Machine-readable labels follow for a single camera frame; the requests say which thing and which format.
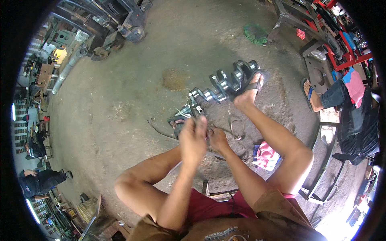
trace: hand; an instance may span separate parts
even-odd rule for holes
[[[28,175],[32,175],[32,176],[36,176],[37,175],[37,172],[35,170],[27,170],[28,171]]]
[[[194,171],[207,151],[207,127],[208,121],[204,116],[196,119],[196,127],[194,120],[189,118],[178,136],[183,165]]]
[[[221,154],[223,150],[230,149],[224,131],[219,128],[213,128],[213,132],[214,133],[209,136],[210,145]]]

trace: red shorts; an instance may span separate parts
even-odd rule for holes
[[[283,196],[287,199],[291,199],[296,195],[283,194]],[[257,218],[252,208],[244,200],[240,191],[237,191],[233,195],[233,198],[226,202],[217,202],[192,188],[186,225],[191,226],[196,222],[215,217],[229,217],[232,214],[239,217]]]

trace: foot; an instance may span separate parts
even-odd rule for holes
[[[309,80],[307,80],[303,85],[304,93],[306,93],[306,96],[308,96],[308,92],[310,88],[311,88],[311,83]],[[320,101],[320,97],[316,94],[315,91],[311,93],[310,104],[314,112],[318,112],[323,109],[322,103]]]
[[[261,75],[260,73],[256,73],[253,76],[253,78],[250,81],[250,83],[252,84],[252,83],[256,83],[258,81],[260,81],[261,86],[264,85],[264,76]],[[237,108],[243,107],[246,104],[255,105],[255,98],[256,98],[257,92],[258,92],[257,89],[246,90],[244,93],[242,93],[241,95],[237,96],[235,98],[235,100],[233,101],[233,103],[235,104],[235,106]]]
[[[70,171],[66,172],[66,177],[72,179],[73,178],[72,172]]]

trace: workshop floor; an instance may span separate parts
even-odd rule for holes
[[[188,90],[195,86],[213,88],[209,74],[218,69],[229,72],[239,59],[254,59],[271,71],[273,76],[258,95],[256,105],[310,145],[317,115],[309,111],[299,85],[300,79],[308,76],[304,59],[298,54],[305,42],[291,27],[283,28],[277,42],[265,47],[252,44],[243,35],[245,24],[259,24],[269,31],[276,19],[272,5],[254,0],[155,0],[144,41],[126,42],[104,61],[82,58],[58,94],[50,96],[50,139],[55,156],[50,163],[53,170],[64,168],[74,176],[58,185],[65,198],[76,206],[81,193],[89,197],[102,194],[107,213],[134,227],[140,217],[116,197],[115,178],[125,169],[176,145],[156,133],[146,120],[154,118],[160,130],[172,134],[166,119],[186,103]],[[222,128],[229,129],[230,115],[244,120],[245,141],[229,140],[238,154],[245,148],[251,156],[252,144],[261,140],[252,123],[231,102],[203,107],[210,121]],[[306,185],[311,185],[324,155],[325,146],[319,142]],[[264,178],[270,175],[253,167],[251,157],[246,163]],[[346,165],[337,193],[316,214],[323,217],[320,227],[333,229],[327,226],[331,223],[328,220],[344,222],[352,211],[366,164]],[[333,160],[317,194],[323,195],[338,169],[339,162]],[[170,192],[177,173],[174,171],[156,186]],[[206,158],[200,173],[195,181],[198,189],[203,177],[209,180],[210,192],[237,187],[226,162]],[[297,199],[311,219],[318,205],[299,195]]]

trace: fluorescent light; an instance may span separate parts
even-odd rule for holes
[[[14,121],[16,121],[15,103],[12,104],[12,117],[14,118]]]
[[[31,203],[29,202],[28,199],[25,200],[27,202],[27,205],[29,207],[29,210],[31,211],[31,213],[34,215],[34,218],[35,218],[35,221],[37,222],[37,224],[40,224],[40,221],[39,221],[39,218],[37,218],[37,215],[35,213],[35,210],[33,209]]]

